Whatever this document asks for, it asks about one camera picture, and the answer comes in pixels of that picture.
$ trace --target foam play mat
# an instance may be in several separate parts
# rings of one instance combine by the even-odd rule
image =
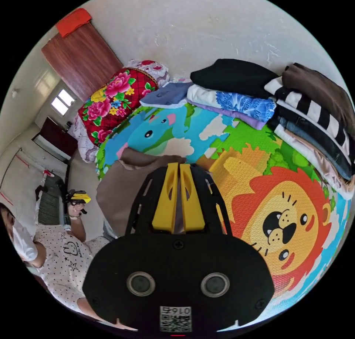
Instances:
[[[99,179],[125,147],[152,155],[178,154],[212,172],[233,235],[259,251],[274,281],[273,299],[248,325],[294,305],[330,264],[350,201],[267,126],[257,131],[239,119],[190,104],[174,110],[140,107],[101,145]]]

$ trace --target printed shirt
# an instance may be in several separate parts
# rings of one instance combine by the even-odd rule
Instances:
[[[39,225],[35,241],[46,248],[45,263],[37,270],[48,291],[64,306],[81,313],[77,301],[85,297],[85,275],[93,257],[108,241],[98,237],[82,243],[60,225]]]

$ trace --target brown cloth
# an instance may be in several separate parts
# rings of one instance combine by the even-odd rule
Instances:
[[[282,84],[308,95],[327,109],[355,140],[355,111],[347,92],[318,71],[294,63],[282,73]]]
[[[97,187],[96,200],[117,236],[125,234],[131,207],[148,174],[176,162],[185,163],[186,158],[158,157],[126,148],[121,159],[111,165]]]

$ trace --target sleeve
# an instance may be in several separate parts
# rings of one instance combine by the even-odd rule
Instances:
[[[84,314],[78,307],[78,299],[84,298],[82,293],[73,289],[72,287],[61,284],[49,284],[47,285],[47,288],[52,296],[62,305],[76,312]]]

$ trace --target yellow bracket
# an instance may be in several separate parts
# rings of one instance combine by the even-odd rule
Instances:
[[[152,222],[152,226],[155,230],[168,231],[170,233],[174,232],[176,198],[178,195],[178,172],[178,163],[168,164],[163,188]]]
[[[77,200],[83,200],[84,203],[89,203],[91,201],[91,198],[88,194],[79,194],[79,193],[75,193],[72,198],[72,201],[77,201]]]
[[[185,232],[201,231],[205,227],[205,222],[189,164],[180,165],[180,183]]]

